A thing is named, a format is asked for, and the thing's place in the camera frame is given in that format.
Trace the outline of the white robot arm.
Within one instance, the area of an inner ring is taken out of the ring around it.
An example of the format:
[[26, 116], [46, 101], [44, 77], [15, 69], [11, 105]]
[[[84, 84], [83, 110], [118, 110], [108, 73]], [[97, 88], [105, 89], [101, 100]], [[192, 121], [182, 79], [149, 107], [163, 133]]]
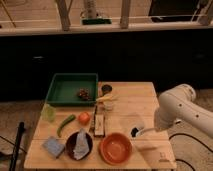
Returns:
[[196, 105], [195, 99], [196, 92], [188, 84], [180, 84], [162, 92], [158, 97], [159, 107], [154, 113], [155, 130], [167, 130], [176, 119], [182, 119], [213, 138], [213, 112]]

